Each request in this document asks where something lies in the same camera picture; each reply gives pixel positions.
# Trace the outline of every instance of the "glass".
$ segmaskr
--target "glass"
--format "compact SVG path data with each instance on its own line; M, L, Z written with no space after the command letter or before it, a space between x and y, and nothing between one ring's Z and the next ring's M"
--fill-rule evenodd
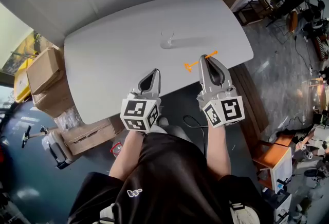
M162 31L161 32L161 42L160 46L162 49L170 49L171 48L171 42L174 36L173 31Z

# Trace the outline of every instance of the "black shirt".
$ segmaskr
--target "black shirt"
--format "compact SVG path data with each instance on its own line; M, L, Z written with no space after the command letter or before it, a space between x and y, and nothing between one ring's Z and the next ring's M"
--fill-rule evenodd
M229 202L253 208L261 223L273 212L246 177L216 181L196 145L151 133L136 168L125 182L90 173L72 206L68 223L93 223L114 203L115 223L233 223Z

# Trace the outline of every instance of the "orange object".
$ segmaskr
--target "orange object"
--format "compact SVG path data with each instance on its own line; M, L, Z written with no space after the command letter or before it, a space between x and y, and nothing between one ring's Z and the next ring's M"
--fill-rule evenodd
M213 56L213 55L215 55L215 54L217 54L217 53L218 53L218 51L215 50L213 53L211 53L211 54L205 56L205 59L206 59L206 58L209 58L209 57L211 57L211 56ZM188 63L185 63L184 66L185 66L185 69L186 69L186 70L188 70L189 72L192 72L192 66L195 65L195 64L198 64L198 63L199 63L199 61L194 62L194 63L192 63L191 65L188 64Z
M297 28L298 25L298 16L297 12L293 11L290 14L290 21L289 21L289 32L294 33L295 29Z

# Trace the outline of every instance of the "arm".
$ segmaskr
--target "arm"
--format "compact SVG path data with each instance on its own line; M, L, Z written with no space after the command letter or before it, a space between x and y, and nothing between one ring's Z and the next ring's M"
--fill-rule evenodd
M224 127L213 128L208 122L207 166L216 178L231 174Z
M125 181L138 163L142 144L143 135L137 131L129 131L122 150L111 167L109 176Z
M302 148L302 145L303 144L306 144L314 136L314 131L315 130L312 130L311 132L309 132L308 135L304 138L303 141L298 142L296 144L295 151L298 151L299 149L301 149Z

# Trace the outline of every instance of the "orange clip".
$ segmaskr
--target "orange clip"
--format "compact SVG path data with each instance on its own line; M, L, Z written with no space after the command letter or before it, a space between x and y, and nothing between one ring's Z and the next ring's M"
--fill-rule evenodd
M206 58L209 58L209 57L211 57L211 56L213 56L213 55L215 55L215 54L217 54L217 53L218 53L218 51L215 50L213 53L211 53L211 54L205 56L205 59L206 59ZM188 64L188 63L185 63L184 66L185 66L185 69L186 69L186 70L188 70L189 72L192 72L192 66L195 65L195 64L198 64L198 63L199 63L199 61L194 62L194 63L192 63L191 65Z

